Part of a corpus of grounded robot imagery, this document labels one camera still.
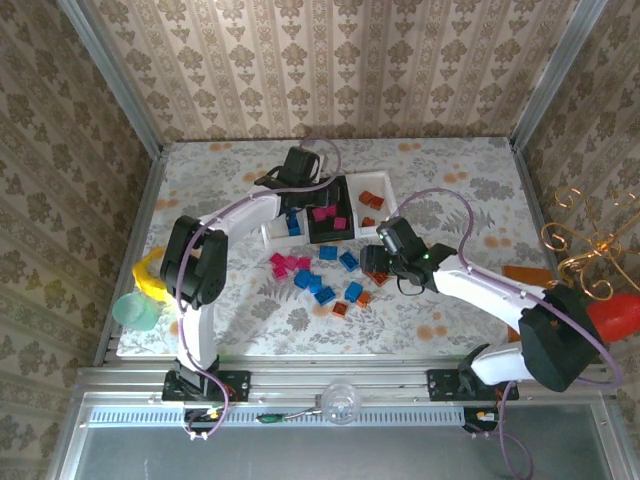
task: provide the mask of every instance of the damask wallpaper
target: damask wallpaper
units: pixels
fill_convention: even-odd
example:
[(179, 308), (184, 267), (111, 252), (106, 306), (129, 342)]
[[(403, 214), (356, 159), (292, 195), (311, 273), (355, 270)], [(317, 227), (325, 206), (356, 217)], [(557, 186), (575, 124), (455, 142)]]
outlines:
[(165, 142), (507, 136), (577, 0), (79, 0)]
[(42, 478), (149, 158), (55, 1), (0, 2), (0, 478)]
[[(583, 235), (593, 231), (581, 206), (570, 211), (555, 204), (560, 186), (575, 186), (588, 198), (594, 220), (602, 229), (616, 229), (636, 208), (619, 208), (615, 190), (640, 196), (640, 2), (609, 1), (564, 83), (527, 146), (529, 170), (543, 212)], [(622, 237), (640, 250), (640, 223)], [(574, 241), (571, 252), (583, 251)], [(636, 282), (638, 256), (620, 258)], [(604, 261), (590, 272), (623, 284), (615, 267)], [(614, 345), (628, 385), (619, 391), (625, 419), (631, 424), (640, 452), (640, 337)]]

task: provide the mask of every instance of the white box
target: white box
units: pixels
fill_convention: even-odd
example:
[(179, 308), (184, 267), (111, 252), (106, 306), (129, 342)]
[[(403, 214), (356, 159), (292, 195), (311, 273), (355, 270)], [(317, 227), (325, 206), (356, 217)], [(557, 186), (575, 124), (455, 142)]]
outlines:
[[(387, 172), (364, 172), (345, 174), (347, 188), (349, 189), (349, 201), (351, 202), (351, 210), (353, 215), (353, 231), (355, 238), (375, 237), (377, 236), (376, 228), (380, 222), (386, 220), (398, 208), (396, 205), (396, 197), (391, 188), (391, 180)], [(380, 210), (375, 210), (363, 203), (360, 203), (358, 197), (360, 194), (368, 190), (378, 197), (384, 198), (384, 203)], [(376, 221), (373, 227), (361, 227), (364, 217), (373, 218)], [(296, 237), (289, 236), (287, 228), (286, 215), (281, 215), (275, 220), (262, 225), (262, 238), (264, 246), (267, 250), (278, 250), (280, 248), (297, 247), (306, 245), (309, 240), (309, 229), (307, 227), (307, 212), (302, 209), (297, 213), (298, 223), (300, 224), (300, 235)]]
[[(389, 175), (387, 172), (365, 172), (351, 173), (345, 175), (345, 178), (347, 180), (347, 188), (349, 189), (351, 209), (353, 210), (355, 237), (377, 236), (376, 228), (378, 228), (378, 225), (398, 209)], [(384, 198), (384, 203), (380, 210), (375, 210), (360, 202), (358, 198), (365, 190), (368, 190), (377, 197)], [(364, 217), (373, 218), (376, 224), (373, 227), (361, 227), (360, 225)]]

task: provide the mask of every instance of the red object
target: red object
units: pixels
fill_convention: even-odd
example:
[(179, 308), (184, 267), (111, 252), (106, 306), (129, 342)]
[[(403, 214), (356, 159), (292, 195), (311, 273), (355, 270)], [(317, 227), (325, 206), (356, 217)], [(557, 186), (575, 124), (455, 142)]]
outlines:
[(370, 301), (371, 301), (371, 294), (369, 292), (362, 292), (358, 296), (358, 299), (356, 300), (356, 304), (360, 308), (365, 308), (367, 305), (369, 305)]
[(298, 266), (298, 259), (290, 255), (284, 259), (283, 265), (293, 271)]
[(367, 273), (367, 277), (369, 277), (373, 282), (381, 287), (389, 280), (389, 275), (386, 273)]
[(374, 210), (380, 210), (382, 208), (382, 204), (384, 203), (384, 198), (376, 197), (375, 195), (371, 198), (369, 202), (369, 206)]
[(347, 219), (343, 217), (336, 217), (333, 220), (333, 229), (334, 230), (344, 230), (347, 228)]
[(311, 258), (300, 257), (298, 259), (298, 268), (300, 270), (311, 270)]
[(316, 222), (322, 222), (323, 220), (326, 220), (327, 218), (327, 209), (326, 208), (314, 208), (313, 210), (311, 210), (311, 213), (313, 213), (313, 219)]
[(287, 269), (282, 266), (274, 268), (273, 275), (276, 277), (276, 280), (284, 280), (289, 276)]
[(360, 196), (358, 197), (358, 200), (360, 200), (360, 202), (364, 203), (365, 205), (369, 205), (369, 202), (371, 201), (372, 198), (373, 198), (373, 193), (371, 193), (368, 190), (365, 190), (360, 194)]
[(282, 265), (282, 263), (284, 262), (284, 257), (279, 253), (274, 253), (273, 255), (271, 255), (269, 261), (274, 267), (277, 267), (278, 265)]
[(589, 305), (587, 313), (602, 340), (617, 342), (640, 330), (640, 295), (618, 293)]
[(347, 305), (342, 302), (336, 302), (336, 304), (333, 306), (332, 313), (337, 317), (344, 318), (344, 316), (347, 314)]

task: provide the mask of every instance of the table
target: table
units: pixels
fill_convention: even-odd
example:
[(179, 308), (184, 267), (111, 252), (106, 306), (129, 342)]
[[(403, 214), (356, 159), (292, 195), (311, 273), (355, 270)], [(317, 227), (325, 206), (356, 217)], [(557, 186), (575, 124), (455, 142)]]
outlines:
[[(198, 217), (241, 198), (253, 181), (281, 165), (296, 141), (180, 143), (170, 148), (165, 178), (148, 231), (145, 254), (165, 246), (180, 215)], [(347, 173), (386, 170), (398, 204), (411, 193), (441, 186), (471, 202), (476, 229), (467, 257), (496, 272), (504, 265), (544, 267), (538, 235), (504, 138), (338, 140)], [(318, 142), (313, 149), (335, 154)], [(466, 228), (466, 212), (449, 196), (430, 196), (404, 212), (427, 246), (457, 247)], [(376, 238), (338, 242), (340, 253), (356, 257)], [(364, 309), (351, 305), (344, 319), (320, 307), (313, 296), (274, 280), (259, 230), (229, 251), (227, 283), (214, 304), (219, 352), (226, 355), (466, 354), (485, 342), (503, 342), (505, 325), (459, 300), (425, 292), (402, 296), (395, 282), (378, 288), (359, 270), (348, 273), (338, 262), (320, 261), (317, 245), (280, 250), (313, 257), (312, 270), (341, 298), (351, 281), (373, 297)], [(149, 332), (124, 329), (120, 356), (166, 356), (177, 352), (175, 313), (165, 309)]]

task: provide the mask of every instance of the yellow object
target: yellow object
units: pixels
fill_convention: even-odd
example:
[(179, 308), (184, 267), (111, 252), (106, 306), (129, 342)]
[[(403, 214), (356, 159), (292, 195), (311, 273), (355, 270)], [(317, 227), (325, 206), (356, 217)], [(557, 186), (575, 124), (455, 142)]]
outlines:
[(149, 274), (149, 265), (154, 260), (161, 260), (164, 255), (164, 248), (157, 247), (151, 250), (146, 257), (143, 257), (133, 266), (133, 278), (136, 281), (136, 287), (141, 292), (149, 295), (158, 302), (170, 303), (173, 297), (167, 292), (167, 286), (159, 278), (152, 277)]

